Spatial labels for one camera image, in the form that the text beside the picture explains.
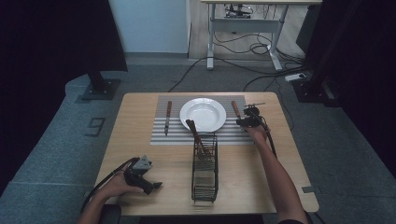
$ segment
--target wooden handle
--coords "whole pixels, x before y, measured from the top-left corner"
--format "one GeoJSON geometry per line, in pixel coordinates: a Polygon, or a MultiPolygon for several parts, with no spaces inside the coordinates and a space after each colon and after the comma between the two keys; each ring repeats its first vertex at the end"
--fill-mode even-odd
{"type": "Polygon", "coordinates": [[[198,144],[200,144],[202,147],[204,146],[204,144],[202,144],[201,141],[201,137],[199,136],[196,128],[195,128],[195,122],[192,119],[186,119],[186,123],[187,125],[189,125],[190,131],[192,132],[192,135],[194,135],[194,139],[195,141],[198,142],[198,144]]]}
{"type": "Polygon", "coordinates": [[[231,101],[231,103],[233,104],[233,111],[235,111],[235,115],[241,119],[241,115],[239,114],[239,109],[238,109],[238,105],[236,105],[236,101],[231,101]]]}
{"type": "Polygon", "coordinates": [[[172,101],[168,101],[168,107],[166,109],[166,117],[171,117],[172,101]]]}

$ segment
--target tripod base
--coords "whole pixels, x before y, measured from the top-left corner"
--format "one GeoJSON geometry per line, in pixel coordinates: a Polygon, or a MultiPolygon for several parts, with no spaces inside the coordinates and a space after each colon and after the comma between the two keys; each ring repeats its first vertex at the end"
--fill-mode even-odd
{"type": "Polygon", "coordinates": [[[85,90],[84,94],[81,96],[81,100],[90,101],[90,100],[113,100],[114,95],[116,94],[117,88],[120,85],[119,79],[105,79],[105,90],[97,91],[94,89],[93,85],[90,85],[85,90]]]}
{"type": "Polygon", "coordinates": [[[323,80],[319,93],[309,92],[307,90],[309,81],[306,80],[295,80],[291,82],[291,85],[300,103],[321,103],[327,107],[340,106],[338,103],[339,88],[331,78],[323,80]]]}

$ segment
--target wire basket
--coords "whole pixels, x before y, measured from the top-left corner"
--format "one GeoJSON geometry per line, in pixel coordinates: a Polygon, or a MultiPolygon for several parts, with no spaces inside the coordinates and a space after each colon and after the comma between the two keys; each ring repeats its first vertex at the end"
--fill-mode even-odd
{"type": "Polygon", "coordinates": [[[203,147],[194,141],[191,197],[196,201],[214,202],[219,190],[218,138],[200,135],[203,147]]]}

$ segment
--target black curtain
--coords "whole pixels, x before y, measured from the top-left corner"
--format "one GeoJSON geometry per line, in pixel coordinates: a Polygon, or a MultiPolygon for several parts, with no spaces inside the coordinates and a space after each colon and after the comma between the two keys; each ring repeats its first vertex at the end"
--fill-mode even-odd
{"type": "Polygon", "coordinates": [[[343,107],[396,176],[396,2],[324,0],[306,54],[314,67],[311,91],[325,77],[343,107]]]}
{"type": "Polygon", "coordinates": [[[64,98],[88,71],[127,71],[107,0],[0,3],[1,188],[29,155],[64,98]]]}

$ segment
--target striped placemat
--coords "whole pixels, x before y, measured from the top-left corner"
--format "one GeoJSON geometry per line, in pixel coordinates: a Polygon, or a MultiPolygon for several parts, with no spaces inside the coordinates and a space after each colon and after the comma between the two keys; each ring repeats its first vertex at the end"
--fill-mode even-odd
{"type": "Polygon", "coordinates": [[[241,130],[236,124],[236,115],[233,111],[231,101],[236,101],[239,113],[243,115],[245,108],[245,96],[243,95],[218,95],[218,96],[166,96],[160,95],[155,114],[154,125],[151,135],[151,145],[193,145],[192,133],[181,123],[179,113],[181,107],[188,101],[195,98],[210,98],[219,102],[225,109],[227,119],[224,125],[215,134],[218,137],[219,145],[252,145],[249,135],[241,130]],[[172,101],[172,111],[169,121],[168,136],[163,131],[166,121],[166,108],[168,101],[172,101]]]}

